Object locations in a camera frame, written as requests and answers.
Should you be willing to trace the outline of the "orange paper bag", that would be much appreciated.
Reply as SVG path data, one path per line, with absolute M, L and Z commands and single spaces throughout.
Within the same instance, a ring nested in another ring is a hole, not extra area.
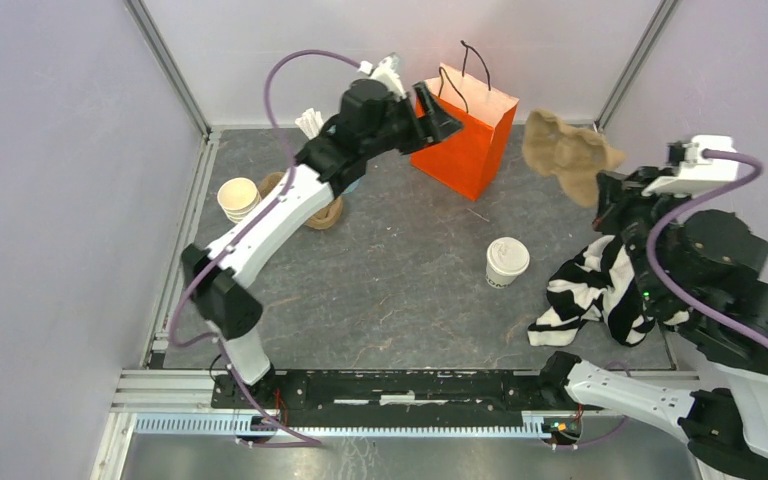
M 489 67 L 483 80 L 442 63 L 438 76 L 425 81 L 432 98 L 462 124 L 438 145 L 411 155 L 411 164 L 460 195 L 475 201 L 495 179 L 507 146 L 519 99 L 492 85 Z

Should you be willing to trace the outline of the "brown cardboard cup carrier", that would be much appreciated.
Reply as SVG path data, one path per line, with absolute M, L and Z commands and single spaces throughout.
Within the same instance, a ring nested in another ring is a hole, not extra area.
M 604 135 L 571 126 L 545 109 L 529 113 L 522 154 L 529 168 L 543 177 L 556 177 L 564 194 L 585 208 L 598 203 L 597 174 L 617 170 L 626 159 Z

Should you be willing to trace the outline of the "white plastic cup lid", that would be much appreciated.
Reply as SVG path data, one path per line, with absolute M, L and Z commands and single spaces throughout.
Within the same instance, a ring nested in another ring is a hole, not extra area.
M 527 247 L 512 237 L 493 240 L 486 251 L 488 266 L 501 274 L 520 275 L 530 265 L 531 255 Z

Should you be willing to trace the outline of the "white paper coffee cup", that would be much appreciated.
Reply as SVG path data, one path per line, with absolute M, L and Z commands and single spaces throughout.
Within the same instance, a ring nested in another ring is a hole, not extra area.
M 493 288 L 507 288 L 527 270 L 529 265 L 529 259 L 510 266 L 490 256 L 487 258 L 485 280 Z

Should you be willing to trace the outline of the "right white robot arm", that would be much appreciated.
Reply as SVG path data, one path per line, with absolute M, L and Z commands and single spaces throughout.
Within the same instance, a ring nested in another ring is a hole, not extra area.
M 734 214 L 704 210 L 688 188 L 660 184 L 668 171 L 602 172 L 595 230 L 631 256 L 644 314 L 686 315 L 681 337 L 720 371 L 722 388 L 660 388 L 553 354 L 537 392 L 551 408 L 606 408 L 681 441 L 705 465 L 741 479 L 768 479 L 768 284 L 759 278 L 768 243 Z

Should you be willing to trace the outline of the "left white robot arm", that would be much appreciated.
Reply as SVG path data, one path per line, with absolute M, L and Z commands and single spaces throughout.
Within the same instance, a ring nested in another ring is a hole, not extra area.
M 315 213 L 365 175 L 371 159 L 389 152 L 412 154 L 457 134 L 461 121 L 419 82 L 413 95 L 397 94 L 372 79 L 354 81 L 336 115 L 296 153 L 292 167 L 254 210 L 205 248 L 187 246 L 181 266 L 190 300 L 218 340 L 250 407 L 274 394 L 257 324 L 263 305 L 250 293 L 277 250 Z

